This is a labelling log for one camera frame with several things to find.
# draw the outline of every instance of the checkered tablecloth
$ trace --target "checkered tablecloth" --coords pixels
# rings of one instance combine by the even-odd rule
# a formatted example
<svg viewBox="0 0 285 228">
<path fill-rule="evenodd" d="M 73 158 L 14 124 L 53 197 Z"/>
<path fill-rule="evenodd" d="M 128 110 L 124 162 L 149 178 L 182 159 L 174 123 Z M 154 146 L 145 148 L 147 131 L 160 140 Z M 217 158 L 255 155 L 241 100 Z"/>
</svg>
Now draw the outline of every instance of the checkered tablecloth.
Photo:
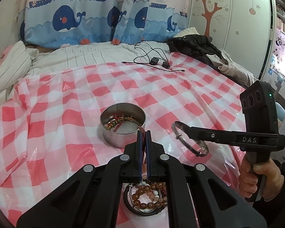
<svg viewBox="0 0 285 228">
<path fill-rule="evenodd" d="M 237 148 L 208 143 L 209 155 L 197 158 L 175 139 L 171 124 L 244 131 L 242 87 L 190 57 L 169 57 L 173 70 L 185 72 L 107 63 L 19 81 L 0 107 L 0 208 L 13 224 L 83 165 L 103 165 L 122 153 L 105 143 L 99 119 L 119 102 L 143 108 L 146 129 L 166 153 L 185 164 L 205 163 L 237 186 Z M 165 210 L 136 217 L 121 204 L 118 227 L 168 227 L 166 216 Z"/>
</svg>

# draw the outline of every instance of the brown bead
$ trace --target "brown bead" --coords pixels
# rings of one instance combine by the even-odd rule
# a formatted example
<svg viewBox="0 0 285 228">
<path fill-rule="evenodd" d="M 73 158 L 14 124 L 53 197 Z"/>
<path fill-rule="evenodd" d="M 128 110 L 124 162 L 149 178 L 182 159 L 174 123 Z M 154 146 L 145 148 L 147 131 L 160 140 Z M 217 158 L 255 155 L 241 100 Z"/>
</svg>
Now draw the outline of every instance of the brown bead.
<svg viewBox="0 0 285 228">
<path fill-rule="evenodd" d="M 157 187 L 158 187 L 158 188 L 163 188 L 163 183 L 158 183 L 158 184 L 157 184 Z"/>
<path fill-rule="evenodd" d="M 133 201 L 133 203 L 134 203 L 134 205 L 137 206 L 137 207 L 140 206 L 140 200 L 135 200 L 135 201 Z"/>
<path fill-rule="evenodd" d="M 141 203 L 139 208 L 140 209 L 146 209 L 147 208 L 147 204 L 146 203 Z"/>
<path fill-rule="evenodd" d="M 155 208 L 160 208 L 161 205 L 162 205 L 162 204 L 161 204 L 160 202 L 155 202 L 155 203 L 154 203 Z"/>
<path fill-rule="evenodd" d="M 162 202 L 162 205 L 163 205 L 163 207 L 168 206 L 168 201 L 163 201 L 163 202 Z"/>
<path fill-rule="evenodd" d="M 132 199 L 133 199 L 133 200 L 138 200 L 138 199 L 139 199 L 139 194 L 136 194 L 136 193 L 133 194 L 133 195 L 132 195 Z"/>
<path fill-rule="evenodd" d="M 150 185 L 150 188 L 151 188 L 152 190 L 156 190 L 157 185 L 156 185 L 155 183 L 152 183 L 152 184 Z"/>
<path fill-rule="evenodd" d="M 147 186 L 143 187 L 143 190 L 147 193 L 151 190 L 151 188 L 150 188 L 150 186 L 147 185 Z"/>
<path fill-rule="evenodd" d="M 147 208 L 153 209 L 153 208 L 154 208 L 154 204 L 153 204 L 152 202 L 149 202 L 149 203 L 147 204 Z"/>
<path fill-rule="evenodd" d="M 142 188 L 139 188 L 138 190 L 136 190 L 136 193 L 141 196 L 145 193 L 145 191 Z"/>
</svg>

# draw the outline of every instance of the round metal container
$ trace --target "round metal container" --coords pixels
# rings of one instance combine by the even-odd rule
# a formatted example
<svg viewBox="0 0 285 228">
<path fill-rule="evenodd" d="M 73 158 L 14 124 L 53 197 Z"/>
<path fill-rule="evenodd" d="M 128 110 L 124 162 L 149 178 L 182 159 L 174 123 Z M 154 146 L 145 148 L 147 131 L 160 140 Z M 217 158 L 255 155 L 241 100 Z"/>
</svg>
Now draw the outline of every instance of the round metal container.
<svg viewBox="0 0 285 228">
<path fill-rule="evenodd" d="M 127 144 L 136 142 L 137 131 L 139 130 L 138 125 L 131 121 L 124 121 L 114 132 L 114 128 L 107 130 L 105 124 L 108 123 L 110 119 L 118 116 L 129 116 L 135 118 L 142 128 L 145 128 L 146 124 L 146 114 L 142 108 L 137 105 L 130 103 L 118 103 L 106 108 L 100 115 L 100 123 L 103 131 L 104 139 L 111 146 L 118 148 L 125 148 Z"/>
</svg>

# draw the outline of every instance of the human hand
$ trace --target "human hand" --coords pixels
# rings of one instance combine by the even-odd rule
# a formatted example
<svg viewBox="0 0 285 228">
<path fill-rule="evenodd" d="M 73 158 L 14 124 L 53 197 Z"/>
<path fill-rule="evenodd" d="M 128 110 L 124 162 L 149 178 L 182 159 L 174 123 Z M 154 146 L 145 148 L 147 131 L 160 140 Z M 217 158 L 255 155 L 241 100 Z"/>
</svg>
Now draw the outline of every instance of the human hand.
<svg viewBox="0 0 285 228">
<path fill-rule="evenodd" d="M 239 190 L 240 194 L 246 198 L 250 198 L 257 191 L 258 178 L 250 173 L 250 169 L 251 166 L 245 156 L 239 167 Z M 253 170 L 257 174 L 266 176 L 262 197 L 265 200 L 271 200 L 276 197 L 283 187 L 284 176 L 281 175 L 281 171 L 274 161 L 270 158 L 269 162 L 254 164 Z"/>
</svg>

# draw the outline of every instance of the whale curtain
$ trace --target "whale curtain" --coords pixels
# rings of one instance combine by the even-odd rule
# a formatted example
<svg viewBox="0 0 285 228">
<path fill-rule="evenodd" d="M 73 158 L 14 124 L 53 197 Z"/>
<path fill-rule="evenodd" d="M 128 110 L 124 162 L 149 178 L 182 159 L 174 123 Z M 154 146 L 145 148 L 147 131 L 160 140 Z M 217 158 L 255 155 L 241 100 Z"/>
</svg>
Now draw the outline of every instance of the whale curtain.
<svg viewBox="0 0 285 228">
<path fill-rule="evenodd" d="M 164 42 L 188 27 L 191 0 L 22 0 L 19 39 L 46 48 Z"/>
</svg>

